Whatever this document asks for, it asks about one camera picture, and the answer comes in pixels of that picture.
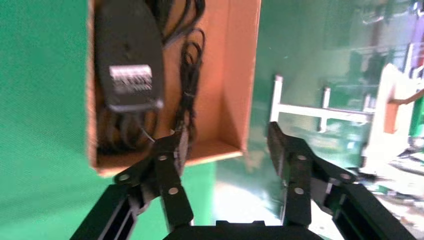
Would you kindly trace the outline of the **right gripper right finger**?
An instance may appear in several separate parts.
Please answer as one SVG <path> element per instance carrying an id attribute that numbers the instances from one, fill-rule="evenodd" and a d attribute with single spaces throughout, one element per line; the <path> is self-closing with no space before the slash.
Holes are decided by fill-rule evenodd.
<path id="1" fill-rule="evenodd" d="M 282 223 L 307 229 L 312 203 L 346 240 L 412 240 L 414 236 L 351 172 L 318 157 L 302 138 L 267 127 L 267 147 L 284 184 Z"/>

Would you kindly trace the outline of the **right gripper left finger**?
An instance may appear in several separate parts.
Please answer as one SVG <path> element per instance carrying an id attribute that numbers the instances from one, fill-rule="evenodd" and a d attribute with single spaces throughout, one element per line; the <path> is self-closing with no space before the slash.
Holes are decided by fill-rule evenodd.
<path id="1" fill-rule="evenodd" d="M 71 239 L 128 240 L 138 216 L 156 198 L 166 218 L 166 239 L 184 239 L 194 220 L 181 182 L 188 140 L 186 129 L 157 139 L 146 159 L 115 175 Z"/>

